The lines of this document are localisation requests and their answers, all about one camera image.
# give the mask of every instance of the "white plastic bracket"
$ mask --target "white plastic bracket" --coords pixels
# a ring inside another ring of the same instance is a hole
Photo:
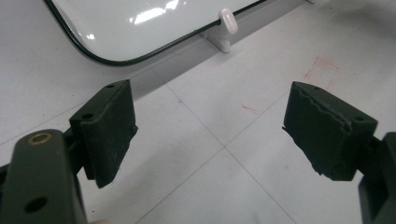
[[[228,35],[234,35],[238,31],[238,24],[230,9],[224,8],[219,12],[221,24],[210,28],[201,34],[224,53],[230,52],[230,40]]]

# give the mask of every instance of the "tile grout line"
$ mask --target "tile grout line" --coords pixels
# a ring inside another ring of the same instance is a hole
[[[250,127],[250,125],[253,124],[254,121],[256,121],[257,119],[259,119],[263,114],[265,114],[270,108],[272,108],[280,99],[282,99],[283,96],[285,96],[286,93],[288,93],[289,91],[285,91],[282,93],[282,95],[280,95],[275,101],[273,101],[264,111],[262,111],[260,113],[259,116],[257,116],[257,118],[255,118],[253,121],[251,121],[240,133],[238,133],[233,139],[231,139],[230,142],[228,142],[225,147],[227,147],[228,145],[230,145],[233,140],[235,140],[235,138],[237,138],[239,135],[241,135],[242,132],[244,132],[248,127]]]
[[[184,101],[172,90],[172,88],[169,87],[169,85],[168,85],[167,83],[165,83],[165,86],[176,96],[176,98],[177,98],[178,100],[180,100],[180,101],[183,103],[184,106],[186,106],[186,108],[190,111],[190,113],[191,113],[196,119],[198,119],[198,121],[207,129],[207,131],[210,132],[210,133],[212,134],[212,136],[213,136],[223,147],[225,147],[224,144],[222,144],[221,141],[215,136],[215,134],[212,133],[212,131],[210,131],[209,128],[201,121],[201,119],[198,118],[198,116],[197,116],[194,112],[192,112],[192,110],[191,110],[186,104],[184,104]]]
[[[202,164],[200,167],[198,167],[198,169],[196,169],[194,172],[192,172],[191,175],[189,175],[189,177],[187,177],[185,180],[183,180],[183,182],[181,182],[179,185],[177,185],[177,187],[175,187],[170,193],[168,193],[162,200],[160,200],[159,203],[157,203],[154,207],[152,207],[145,215],[143,215],[139,220],[137,220],[134,224],[139,223],[141,220],[143,220],[143,218],[145,218],[146,216],[149,215],[149,213],[151,213],[152,210],[154,210],[156,207],[158,207],[163,201],[165,201],[170,195],[173,194],[173,192],[175,192],[178,188],[180,188],[180,186],[182,186],[187,180],[189,180],[193,175],[195,175],[195,173],[197,173],[199,170],[201,170],[202,167],[204,167],[205,165],[207,165],[208,162],[212,161],[213,158],[215,158],[222,150],[227,150],[227,148],[223,147],[221,150],[219,150],[218,152],[216,152],[211,158],[209,158],[204,164]]]
[[[78,106],[80,106],[80,105],[83,105],[83,104],[85,104],[85,102],[84,102],[84,103],[81,103],[81,104],[78,104],[78,105],[75,105],[75,106],[71,107],[70,109],[65,110],[64,112],[62,112],[62,113],[60,113],[60,114],[58,114],[58,115],[56,115],[56,116],[53,116],[53,117],[50,118],[50,119],[47,119],[47,120],[45,120],[45,121],[43,121],[43,122],[40,122],[40,123],[37,124],[36,126],[30,128],[30,129],[28,129],[28,130],[26,130],[26,131],[24,131],[24,132],[22,132],[22,133],[19,133],[19,134],[15,135],[15,136],[13,136],[13,137],[11,137],[11,138],[8,138],[8,140],[6,140],[6,141],[4,141],[3,143],[1,143],[0,146],[2,146],[2,145],[4,145],[4,144],[8,143],[9,141],[14,140],[15,138],[17,138],[17,137],[19,137],[19,136],[21,136],[21,135],[24,135],[24,134],[29,133],[29,132],[32,131],[33,129],[35,129],[35,128],[37,128],[37,127],[39,127],[39,126],[41,126],[41,125],[43,125],[43,124],[45,124],[45,123],[47,123],[47,122],[53,120],[53,119],[58,118],[59,116],[65,114],[65,113],[69,112],[70,110],[72,110],[72,109],[74,109],[74,108],[76,108],[76,107],[78,107]]]
[[[259,181],[248,171],[248,169],[233,155],[233,153],[228,150],[228,148],[225,148],[228,153],[231,154],[231,156],[245,169],[245,171],[254,179],[254,181],[264,190],[264,192],[266,194],[268,194],[268,196],[270,196],[270,198],[277,204],[277,206],[282,209],[282,211],[291,219],[292,222],[294,222],[295,224],[297,224],[297,222],[289,215],[289,213],[286,212],[286,210],[274,199],[274,197],[259,183]]]

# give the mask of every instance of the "brass screw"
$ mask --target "brass screw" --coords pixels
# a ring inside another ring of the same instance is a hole
[[[52,138],[52,133],[38,133],[30,137],[27,143],[31,146],[41,145],[48,142]]]

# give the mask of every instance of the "black rubber edge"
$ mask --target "black rubber edge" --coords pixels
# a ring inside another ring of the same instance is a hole
[[[257,1],[247,7],[243,7],[237,11],[235,11],[233,14],[236,16],[252,7],[257,6],[260,3],[266,2],[267,0],[260,0]],[[172,48],[174,45],[179,44],[187,39],[189,39],[190,37],[193,37],[194,35],[197,35],[215,25],[219,25],[221,24],[220,20],[217,21],[213,21],[211,23],[209,23],[208,25],[193,31],[192,33],[189,33],[187,35],[182,36],[181,38],[174,40],[172,42],[170,42],[169,44],[166,44],[148,54],[145,54],[143,56],[137,57],[135,59],[132,60],[127,60],[127,61],[112,61],[112,60],[108,60],[102,57],[97,56],[96,54],[91,53],[88,49],[86,49],[77,39],[77,37],[73,34],[72,30],[69,28],[69,26],[67,25],[66,21],[64,20],[64,18],[62,17],[61,13],[58,11],[58,8],[56,8],[56,6],[53,4],[52,0],[44,0],[44,2],[46,3],[47,7],[49,8],[49,11],[52,12],[53,17],[55,17],[56,21],[61,25],[62,29],[64,30],[64,32],[66,33],[66,35],[69,37],[69,39],[76,45],[76,47],[78,48],[79,51],[81,51],[81,53],[85,56],[87,56],[88,58],[99,62],[99,63],[103,63],[106,65],[110,65],[110,66],[127,66],[127,65],[132,65],[135,63],[141,63],[161,52],[164,52],[167,49]]]

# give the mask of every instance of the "clamp jaw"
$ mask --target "clamp jaw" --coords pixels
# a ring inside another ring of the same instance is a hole
[[[87,223],[77,173],[83,167],[98,188],[115,178],[137,132],[129,80],[102,88],[70,124],[18,141],[0,168],[0,223]]]
[[[359,185],[364,224],[396,223],[396,133],[373,137],[377,121],[325,90],[293,82],[284,130],[320,175]]]

